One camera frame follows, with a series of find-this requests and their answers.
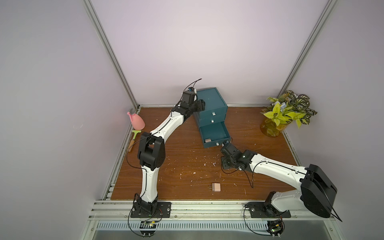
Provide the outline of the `teal bottom drawer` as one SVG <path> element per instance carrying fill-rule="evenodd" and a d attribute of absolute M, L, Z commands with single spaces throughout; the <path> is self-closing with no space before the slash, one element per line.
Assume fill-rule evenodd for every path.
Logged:
<path fill-rule="evenodd" d="M 200 127 L 199 132 L 204 148 L 217 147 L 216 143 L 219 143 L 219 146 L 221 146 L 224 142 L 231 140 L 225 122 L 218 122 Z M 205 139 L 211 139 L 212 141 L 205 143 Z"/>

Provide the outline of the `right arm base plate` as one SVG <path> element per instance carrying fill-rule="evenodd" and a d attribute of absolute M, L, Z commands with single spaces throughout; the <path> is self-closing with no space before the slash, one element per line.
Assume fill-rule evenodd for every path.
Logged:
<path fill-rule="evenodd" d="M 248 202 L 245 207 L 251 214 L 251 218 L 291 218 L 289 210 L 279 211 L 271 204 L 262 202 Z"/>

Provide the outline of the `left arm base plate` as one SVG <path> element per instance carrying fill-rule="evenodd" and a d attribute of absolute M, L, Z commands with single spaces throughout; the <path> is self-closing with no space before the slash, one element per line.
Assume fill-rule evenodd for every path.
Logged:
<path fill-rule="evenodd" d="M 133 204 L 130 213 L 131 218 L 169 218 L 171 216 L 172 203 L 158 202 L 153 203 L 138 200 Z"/>

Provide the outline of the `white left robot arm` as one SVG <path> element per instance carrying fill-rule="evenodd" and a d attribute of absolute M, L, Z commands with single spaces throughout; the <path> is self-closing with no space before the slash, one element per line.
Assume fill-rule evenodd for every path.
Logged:
<path fill-rule="evenodd" d="M 168 117 L 154 130 L 144 132 L 140 138 L 138 159 L 140 160 L 142 191 L 137 203 L 147 212 L 157 207 L 157 182 L 161 165 L 166 158 L 166 141 L 193 113 L 205 110 L 204 100 L 195 100 L 191 104 L 179 103 L 173 107 Z"/>

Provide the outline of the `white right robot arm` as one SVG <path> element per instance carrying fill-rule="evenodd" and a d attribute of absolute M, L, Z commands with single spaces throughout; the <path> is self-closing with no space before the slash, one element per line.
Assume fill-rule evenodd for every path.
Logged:
<path fill-rule="evenodd" d="M 260 174 L 294 188 L 282 193 L 272 191 L 263 203 L 249 203 L 252 214 L 259 212 L 267 218 L 285 218 L 291 211 L 307 210 L 322 218 L 337 216 L 333 205 L 338 190 L 319 166 L 294 166 L 250 150 L 241 152 L 228 141 L 222 144 L 221 153 L 222 168 L 245 172 L 251 187 L 255 186 L 254 176 Z"/>

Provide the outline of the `pink plug bottom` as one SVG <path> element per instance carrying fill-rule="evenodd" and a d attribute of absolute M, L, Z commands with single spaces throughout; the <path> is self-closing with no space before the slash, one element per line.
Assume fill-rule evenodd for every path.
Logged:
<path fill-rule="evenodd" d="M 220 183 L 212 183 L 210 185 L 210 189 L 212 190 L 212 192 L 216 193 L 216 192 L 220 192 L 221 191 L 221 184 Z"/>

